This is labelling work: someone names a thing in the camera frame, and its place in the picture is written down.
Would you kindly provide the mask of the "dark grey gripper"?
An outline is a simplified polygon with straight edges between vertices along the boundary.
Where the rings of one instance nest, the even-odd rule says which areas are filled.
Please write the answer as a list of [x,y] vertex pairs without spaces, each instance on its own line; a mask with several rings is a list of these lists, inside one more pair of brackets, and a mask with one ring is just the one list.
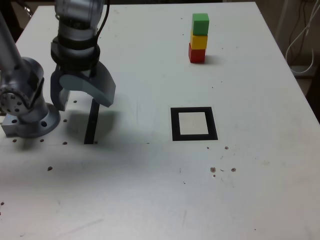
[[109,108],[116,84],[108,69],[99,61],[92,69],[78,71],[56,65],[50,77],[50,98],[58,111],[65,111],[70,91],[85,92],[98,104]]

